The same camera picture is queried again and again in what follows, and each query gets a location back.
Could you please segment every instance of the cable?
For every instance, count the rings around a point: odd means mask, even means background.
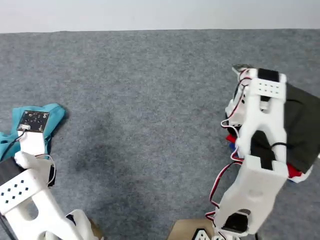
[[[271,145],[270,148],[272,149],[274,146],[277,146],[277,145],[287,146],[285,142],[275,142],[274,144]]]
[[[210,192],[210,195],[209,195],[209,201],[212,205],[214,205],[215,207],[217,207],[218,209],[220,208],[220,205],[218,203],[216,203],[215,201],[212,200],[216,190],[217,190],[217,187],[219,185],[219,182],[220,182],[220,179],[221,177],[223,176],[223,174],[227,171],[227,169],[231,166],[231,165],[242,165],[242,162],[239,162],[239,161],[234,161],[234,162],[231,162],[229,163],[228,165],[226,165],[218,174],[218,176],[216,177],[214,183],[213,183],[213,186],[212,186],[212,189],[211,189],[211,192]]]
[[[27,132],[28,130],[24,130],[22,132],[22,134],[20,136],[18,136],[16,139],[14,139],[9,145],[8,147],[4,150],[1,158],[0,158],[0,162],[2,162],[6,156],[6,154],[8,153],[8,151],[12,148],[12,146],[15,144],[15,142],[17,142],[18,140],[20,140],[20,138],[25,134],[25,132]]]
[[[249,69],[248,68],[245,68],[245,69],[243,69],[240,73],[239,73],[239,76],[238,76],[238,84],[237,84],[237,86],[236,86],[236,88],[235,88],[235,90],[234,90],[234,94],[233,94],[233,98],[235,98],[236,97],[236,95],[237,95],[237,92],[238,92],[238,87],[240,86],[240,84],[241,84],[241,82],[243,81],[243,80],[245,80],[245,79],[252,79],[251,77],[245,77],[244,79],[241,79],[240,80],[240,78],[241,78],[241,75],[244,73],[244,72],[246,72],[246,73],[248,73],[248,71],[249,71]]]
[[[214,216],[215,214],[216,214],[215,211],[207,212],[207,213],[205,214],[205,217],[206,217],[207,219],[209,219],[210,221],[212,221],[213,226],[214,226],[215,228],[217,228],[217,226],[216,226],[216,224],[215,224],[215,219],[214,219],[213,217],[211,217],[211,216]],[[220,231],[218,231],[218,233],[220,234],[221,237],[223,237],[224,240],[227,240],[226,237],[225,237]]]
[[[242,83],[243,80],[246,80],[246,79],[251,80],[250,77],[244,77],[244,78],[242,78],[242,79],[239,81],[238,86]],[[242,86],[243,86],[243,89],[242,89],[241,95],[240,95],[239,100],[238,100],[238,102],[236,103],[235,107],[233,108],[231,114],[227,117],[227,119],[223,120],[223,121],[220,123],[221,127],[223,127],[224,129],[227,129],[227,128],[233,129],[234,132],[235,132],[235,134],[236,134],[236,138],[237,138],[237,139],[239,138],[239,132],[238,132],[238,130],[237,130],[234,126],[224,125],[224,123],[225,123],[225,122],[228,122],[228,121],[230,120],[230,118],[234,115],[234,113],[236,112],[236,110],[237,110],[237,108],[238,108],[238,106],[239,106],[239,104],[240,104],[240,102],[241,102],[241,100],[242,100],[242,97],[243,97],[243,95],[244,95],[244,93],[245,93],[245,89],[246,89],[246,87],[248,86],[248,84],[247,84],[247,85],[242,85]],[[230,158],[231,158],[233,161],[242,162],[242,161],[244,160],[243,158],[235,157],[235,154],[238,152],[238,149],[239,149],[239,147],[236,147],[236,148],[235,148],[235,150],[231,153]]]
[[[53,180],[55,179],[55,177],[56,177],[56,164],[55,164],[55,161],[54,161],[54,159],[53,159],[53,157],[51,156],[51,155],[49,155],[49,154],[39,154],[39,155],[36,155],[35,156],[37,159],[46,159],[46,158],[44,158],[44,157],[48,157],[49,159],[50,159],[50,161],[52,162],[52,165],[53,165],[53,167],[54,167],[54,172],[53,172],[53,176],[52,176],[52,178],[48,181],[48,183],[47,183],[47,185],[49,185],[50,183],[52,183],[53,182]]]

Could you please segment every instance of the circuit board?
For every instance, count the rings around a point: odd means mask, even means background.
[[[24,111],[18,131],[28,129],[28,132],[43,133],[49,118],[49,112],[45,111]]]

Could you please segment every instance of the black fabric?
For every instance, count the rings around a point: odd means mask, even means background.
[[[306,173],[320,153],[320,99],[287,84],[284,128],[287,133],[287,162]],[[275,159],[265,134],[257,131],[251,154]]]
[[[13,157],[0,162],[0,186],[25,171]]]

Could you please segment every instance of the white wall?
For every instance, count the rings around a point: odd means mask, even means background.
[[[320,28],[320,0],[0,0],[0,33]]]

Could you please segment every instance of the teal fabric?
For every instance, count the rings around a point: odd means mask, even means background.
[[[38,112],[49,112],[49,118],[47,120],[44,129],[44,141],[46,146],[46,153],[48,152],[48,145],[52,138],[52,133],[61,120],[64,118],[66,110],[57,103],[51,103],[45,106],[22,106],[12,110],[12,127],[10,135],[0,132],[0,156],[3,155],[8,145],[18,137],[17,127],[24,111],[38,111]],[[12,148],[8,151],[4,159],[12,157],[16,152],[20,150],[20,143],[16,142]]]

